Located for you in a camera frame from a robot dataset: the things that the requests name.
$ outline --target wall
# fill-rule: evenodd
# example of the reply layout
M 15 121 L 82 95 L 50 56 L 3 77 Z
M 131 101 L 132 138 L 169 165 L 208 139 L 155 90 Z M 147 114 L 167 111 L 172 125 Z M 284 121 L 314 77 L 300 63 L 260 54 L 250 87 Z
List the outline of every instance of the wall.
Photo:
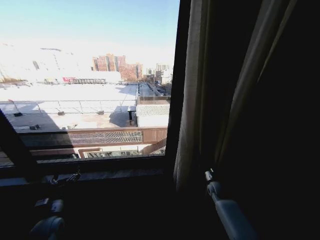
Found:
M 138 116 L 139 127 L 167 127 L 169 115 Z
M 142 151 L 145 147 L 150 144 L 139 144 L 139 145 L 118 145 L 118 146 L 88 146 L 88 147 L 74 147 L 74 148 L 59 148 L 59 149 L 48 149 L 48 150 L 31 150 L 33 156 L 46 156 L 46 155 L 59 155 L 59 154 L 78 154 L 81 158 L 79 150 L 100 148 L 99 151 L 108 152 L 108 151 L 129 151 L 137 150 L 138 152 Z

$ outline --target distant building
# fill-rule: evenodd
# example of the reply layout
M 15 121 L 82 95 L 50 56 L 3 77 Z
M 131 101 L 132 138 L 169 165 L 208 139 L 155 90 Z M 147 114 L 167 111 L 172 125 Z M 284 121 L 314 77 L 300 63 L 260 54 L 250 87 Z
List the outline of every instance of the distant building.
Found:
M 113 54 L 111 53 L 106 54 L 106 65 L 107 65 L 107 71 L 109 72 L 116 71 L 115 56 Z
M 140 63 L 126 63 L 126 56 L 114 56 L 107 53 L 106 56 L 93 57 L 94 71 L 119 72 L 125 81 L 136 81 L 143 78 L 143 65 Z
M 153 74 L 154 76 L 156 75 L 156 69 L 155 68 L 146 68 L 145 69 L 145 74 L 146 75 L 151 75 Z
M 80 70 L 73 53 L 56 48 L 29 49 L 0 44 L 0 53 L 0 78 L 3 82 L 41 82 L 44 81 L 44 76 L 50 79 L 50 76 L 60 75 L 60 72 Z
M 157 63 L 155 70 L 156 71 L 166 71 L 166 70 L 170 70 L 170 67 L 168 64 Z
M 99 56 L 97 58 L 97 71 L 108 71 L 106 56 Z
M 92 63 L 93 63 L 93 71 L 98 71 L 98 58 L 93 57 L 92 58 Z
M 155 80 L 158 84 L 164 85 L 172 82 L 172 74 L 169 70 L 160 70 L 155 73 Z

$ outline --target brick building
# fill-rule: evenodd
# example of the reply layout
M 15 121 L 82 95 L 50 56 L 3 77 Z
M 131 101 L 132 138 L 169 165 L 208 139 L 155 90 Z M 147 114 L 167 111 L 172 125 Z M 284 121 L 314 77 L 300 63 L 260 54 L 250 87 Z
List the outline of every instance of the brick building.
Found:
M 121 79 L 136 81 L 143 78 L 143 65 L 140 63 L 126 63 L 126 56 L 114 56 L 107 53 L 105 56 L 93 57 L 94 71 L 119 72 Z

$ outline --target building facade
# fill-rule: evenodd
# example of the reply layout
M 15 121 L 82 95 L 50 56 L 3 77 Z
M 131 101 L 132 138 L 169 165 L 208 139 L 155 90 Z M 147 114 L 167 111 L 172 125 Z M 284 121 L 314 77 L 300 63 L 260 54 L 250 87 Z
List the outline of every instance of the building facade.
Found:
M 137 81 L 143 78 L 143 65 L 140 63 L 126 63 L 126 56 L 114 56 L 107 53 L 105 56 L 92 58 L 94 71 L 119 72 L 125 81 Z
M 155 68 L 152 68 L 152 67 L 150 67 L 150 68 L 146 68 L 145 69 L 145 74 L 146 75 L 156 75 L 156 69 Z
M 0 79 L 2 82 L 26 80 L 49 82 L 61 80 L 63 73 L 77 73 L 80 66 L 72 52 L 57 48 L 28 48 L 0 44 Z M 98 68 L 98 59 L 94 60 Z
M 157 63 L 155 70 L 156 71 L 167 71 L 167 70 L 170 70 L 170 67 L 168 64 Z

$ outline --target high-rise building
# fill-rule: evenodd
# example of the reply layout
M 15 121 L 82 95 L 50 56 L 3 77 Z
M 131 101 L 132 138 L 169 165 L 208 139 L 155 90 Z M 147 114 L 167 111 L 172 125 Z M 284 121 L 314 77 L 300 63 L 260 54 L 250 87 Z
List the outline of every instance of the high-rise building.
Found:
M 157 63 L 156 64 L 156 71 L 166 71 L 166 70 L 169 70 L 170 67 L 168 64 L 162 64 L 162 63 Z
M 99 56 L 97 58 L 97 70 L 98 71 L 108 71 L 107 67 L 107 57 L 106 56 Z
M 135 65 L 136 65 L 136 67 L 135 67 L 136 78 L 137 78 L 138 80 L 141 80 L 141 79 L 143 78 L 143 73 L 142 73 L 142 71 L 143 71 L 143 65 L 140 64 L 140 63 L 138 63 L 138 62 L 137 62 Z
M 115 55 L 113 55 L 111 53 L 106 54 L 106 65 L 107 65 L 108 71 L 110 71 L 110 72 L 116 71 Z
M 143 78 L 143 65 L 140 63 L 126 63 L 126 56 L 114 56 L 107 53 L 106 56 L 93 57 L 94 71 L 119 72 L 121 79 L 135 81 Z
M 146 68 L 145 69 L 145 74 L 147 74 L 147 75 L 156 75 L 156 69 L 155 68 Z
M 99 68 L 98 68 L 98 58 L 97 57 L 93 57 L 92 58 L 92 63 L 93 63 L 93 71 L 99 71 Z

